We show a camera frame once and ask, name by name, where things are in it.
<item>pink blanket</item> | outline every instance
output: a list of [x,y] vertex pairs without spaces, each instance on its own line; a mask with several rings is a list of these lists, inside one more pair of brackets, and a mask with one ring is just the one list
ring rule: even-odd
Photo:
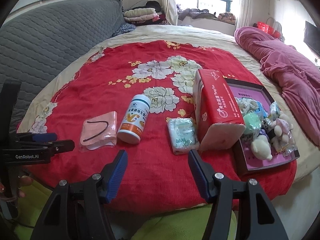
[[254,28],[235,32],[236,42],[261,62],[263,74],[282,88],[296,120],[307,136],[320,145],[320,71],[294,48]]

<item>pink plastic package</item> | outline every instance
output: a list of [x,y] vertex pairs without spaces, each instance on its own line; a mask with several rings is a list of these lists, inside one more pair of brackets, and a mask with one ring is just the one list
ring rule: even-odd
[[117,112],[113,111],[85,120],[82,126],[80,147],[95,150],[117,144]]

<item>white plastic bottle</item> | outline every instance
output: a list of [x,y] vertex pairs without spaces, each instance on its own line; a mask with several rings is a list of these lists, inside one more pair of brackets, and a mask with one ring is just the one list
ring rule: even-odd
[[151,101],[145,95],[135,95],[122,120],[117,137],[130,144],[138,144],[150,112]]

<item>television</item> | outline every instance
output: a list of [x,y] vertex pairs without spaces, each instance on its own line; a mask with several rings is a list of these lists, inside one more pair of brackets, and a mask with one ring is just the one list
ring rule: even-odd
[[317,57],[320,57],[320,28],[306,21],[304,42]]

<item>box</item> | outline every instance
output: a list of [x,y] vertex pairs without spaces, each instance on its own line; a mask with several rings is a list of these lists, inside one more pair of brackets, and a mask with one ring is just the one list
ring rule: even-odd
[[221,72],[199,69],[193,85],[200,151],[230,149],[245,130],[244,120]]
[[[273,98],[265,87],[253,83],[248,83],[240,80],[226,79],[233,95],[237,98],[251,98],[259,101],[266,112],[270,112],[270,105],[274,102]],[[234,157],[236,160],[237,174],[242,176],[273,167],[278,167],[283,164],[292,162],[300,157],[299,151],[295,151],[289,156],[283,153],[277,153],[272,147],[271,154],[273,156],[271,161],[261,161],[257,159],[251,149],[250,145],[238,140],[233,146]]]

